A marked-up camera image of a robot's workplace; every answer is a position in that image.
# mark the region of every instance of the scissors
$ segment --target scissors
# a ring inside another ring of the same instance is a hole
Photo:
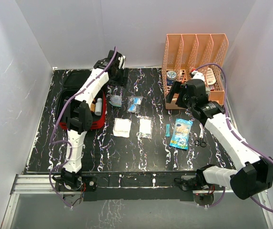
[[[204,139],[203,139],[204,129],[202,124],[200,124],[200,128],[201,128],[200,136],[197,140],[194,141],[194,144],[196,146],[206,147],[206,142],[204,142]]]

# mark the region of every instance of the white bottle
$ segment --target white bottle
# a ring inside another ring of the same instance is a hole
[[[97,103],[95,105],[95,115],[100,116],[101,115],[101,109],[102,109],[102,99],[98,98]]]

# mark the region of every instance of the small blue item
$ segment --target small blue item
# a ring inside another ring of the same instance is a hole
[[[192,121],[184,119],[175,120],[175,127],[170,141],[170,146],[180,149],[188,149],[188,137],[191,128]]]
[[[135,112],[136,111],[136,105],[135,104],[132,104],[129,109],[128,109],[128,112]]]
[[[166,124],[166,134],[165,137],[170,137],[170,124]]]
[[[134,98],[134,104],[141,105],[142,103],[142,98]]]

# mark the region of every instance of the blue snack bag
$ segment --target blue snack bag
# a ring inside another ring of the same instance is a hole
[[[170,146],[180,149],[188,149],[188,137],[191,128],[192,121],[187,121],[184,119],[175,120]]]

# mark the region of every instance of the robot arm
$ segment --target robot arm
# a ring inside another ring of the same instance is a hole
[[[106,66],[112,60],[107,72],[104,71]],[[61,170],[61,177],[53,179],[66,188],[78,188],[81,184],[81,157],[83,141],[87,131],[93,123],[93,117],[90,111],[90,106],[100,91],[105,85],[125,86],[127,77],[124,75],[125,56],[120,53],[109,52],[107,58],[99,60],[94,65],[91,75],[76,93],[77,95],[68,105],[63,114],[63,121],[67,124],[68,141],[72,145],[72,153],[70,156],[70,147],[67,148],[66,161],[67,163]]]
[[[197,187],[217,184],[231,188],[240,199],[246,199],[272,186],[273,165],[232,135],[226,124],[224,109],[217,102],[208,100],[203,80],[175,82],[167,95],[167,103],[172,101],[174,94],[179,94],[176,104],[189,108],[192,115],[216,136],[236,167],[236,170],[215,165],[200,168],[196,178],[190,180],[189,188],[195,188],[195,184]],[[234,127],[232,131],[239,135]]]

